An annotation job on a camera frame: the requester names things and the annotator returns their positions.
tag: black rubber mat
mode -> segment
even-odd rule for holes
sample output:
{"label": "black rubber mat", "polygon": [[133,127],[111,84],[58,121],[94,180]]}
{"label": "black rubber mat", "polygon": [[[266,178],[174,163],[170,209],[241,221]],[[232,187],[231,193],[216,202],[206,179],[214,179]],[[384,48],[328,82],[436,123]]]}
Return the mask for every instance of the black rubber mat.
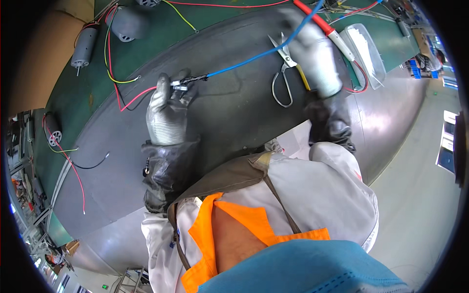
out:
{"label": "black rubber mat", "polygon": [[[120,87],[125,100],[130,101],[155,86],[161,72],[174,75],[189,67],[193,75],[207,74],[271,49],[267,34],[279,40],[281,31],[290,33],[283,27],[280,15],[273,12],[266,9],[234,17],[175,44],[135,73],[142,75],[141,79]],[[345,86],[351,87],[338,51],[335,57],[340,78]],[[287,70],[293,105],[281,107],[272,97],[272,79],[282,62],[273,53],[199,82],[200,95],[188,113],[189,128],[202,138],[197,158],[199,176],[231,158],[252,152],[305,120],[302,113],[305,89],[296,70]],[[275,90],[287,103],[289,98],[281,76]],[[146,158],[140,145],[149,139],[145,123],[148,100],[134,111],[120,112],[116,95],[111,94],[78,137],[80,152],[72,154],[77,164],[93,165],[108,151],[110,156],[95,169],[78,169],[87,200],[86,215],[82,212],[81,189],[73,170],[64,180],[54,212],[73,238],[106,226],[144,205],[145,188],[141,181]]]}

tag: apron strap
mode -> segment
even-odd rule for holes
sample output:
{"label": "apron strap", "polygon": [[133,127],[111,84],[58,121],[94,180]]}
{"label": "apron strap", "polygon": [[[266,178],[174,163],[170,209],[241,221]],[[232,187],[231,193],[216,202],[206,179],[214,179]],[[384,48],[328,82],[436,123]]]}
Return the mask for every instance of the apron strap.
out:
{"label": "apron strap", "polygon": [[176,221],[176,211],[177,211],[177,204],[172,204],[171,207],[168,210],[168,220],[171,223],[171,226],[173,226],[173,241],[176,242],[176,247],[177,247],[177,253],[179,254],[179,258],[182,261],[182,265],[188,271],[190,269],[190,264],[189,261],[186,258],[186,255],[182,252],[181,244],[179,241],[181,240],[181,237],[179,233],[177,232],[177,221]]}
{"label": "apron strap", "polygon": [[264,177],[264,182],[267,184],[267,186],[269,187],[270,191],[272,191],[273,195],[275,196],[275,198],[279,201],[280,205],[282,206],[282,209],[283,209],[283,211],[285,212],[285,216],[287,216],[288,223],[290,224],[290,227],[292,228],[293,233],[294,233],[294,234],[299,234],[299,233],[301,233],[300,228],[298,228],[298,225],[296,225],[295,221],[292,219],[292,217],[290,216],[290,214],[287,212],[287,210],[286,210],[285,207],[283,206],[283,203],[282,203],[282,201],[280,200],[280,197],[279,197],[277,191],[275,190],[275,187],[273,186],[272,181],[270,181],[270,178],[269,178],[268,175]]}
{"label": "apron strap", "polygon": [[[270,191],[272,191],[273,195],[275,198],[279,201],[280,205],[282,206],[283,211],[285,212],[285,216],[287,216],[288,223],[290,224],[290,227],[292,228],[292,231],[294,234],[301,233],[301,230],[298,228],[298,225],[295,223],[295,221],[292,219],[290,214],[287,212],[285,207],[283,206],[282,201],[280,200],[280,197],[275,190],[275,187],[272,184],[272,181],[270,180],[269,176],[264,177],[264,182],[267,184],[269,187]],[[187,260],[185,254],[182,252],[181,245],[179,243],[180,241],[180,236],[177,232],[177,222],[176,222],[176,211],[177,211],[177,203],[173,204],[170,207],[170,210],[168,210],[168,219],[171,225],[173,226],[174,234],[173,234],[173,241],[176,242],[176,247],[177,247],[177,253],[179,254],[179,257],[182,261],[182,265],[184,268],[187,270],[190,269],[190,264],[189,261]]]}

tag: plastic container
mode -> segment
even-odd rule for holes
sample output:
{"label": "plastic container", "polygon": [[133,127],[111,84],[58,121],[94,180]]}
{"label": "plastic container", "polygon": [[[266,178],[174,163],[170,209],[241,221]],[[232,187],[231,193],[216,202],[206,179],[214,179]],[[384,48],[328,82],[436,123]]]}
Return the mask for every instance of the plastic container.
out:
{"label": "plastic container", "polygon": [[[355,61],[365,70],[369,86],[375,90],[383,85],[382,83],[386,79],[386,70],[365,26],[361,23],[349,25],[340,32],[340,36],[355,55]],[[355,63],[352,63],[352,68],[361,87],[365,87],[365,78],[361,70]]]}

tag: metal rack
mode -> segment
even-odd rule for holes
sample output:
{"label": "metal rack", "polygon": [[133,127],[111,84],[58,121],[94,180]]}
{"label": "metal rack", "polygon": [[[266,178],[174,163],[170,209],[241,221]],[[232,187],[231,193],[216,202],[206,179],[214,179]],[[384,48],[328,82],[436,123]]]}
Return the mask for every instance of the metal rack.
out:
{"label": "metal rack", "polygon": [[[134,271],[138,273],[138,277],[136,281],[132,278],[130,271]],[[119,280],[119,283],[116,289],[114,290],[114,293],[119,293],[119,291],[122,291],[124,293],[151,293],[152,290],[151,290],[150,285],[145,285],[145,284],[142,284],[141,282],[144,271],[145,271],[144,267],[127,268],[125,270],[124,275]],[[134,284],[125,284],[126,283],[125,280],[127,279],[132,281]]]}

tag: red screwdriver handle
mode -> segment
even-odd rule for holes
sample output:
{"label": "red screwdriver handle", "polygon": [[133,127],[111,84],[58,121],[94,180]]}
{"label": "red screwdriver handle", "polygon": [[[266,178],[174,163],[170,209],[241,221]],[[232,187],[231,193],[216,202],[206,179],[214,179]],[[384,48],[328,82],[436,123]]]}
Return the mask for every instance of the red screwdriver handle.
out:
{"label": "red screwdriver handle", "polygon": [[[295,4],[298,8],[300,8],[306,14],[310,14],[312,11],[311,8],[306,6],[306,4],[304,4],[300,0],[294,0],[293,4]],[[313,20],[324,31],[326,36],[329,36],[333,31],[335,31],[335,29],[333,29],[329,24],[327,24],[327,22],[325,22],[317,14],[313,15]]]}

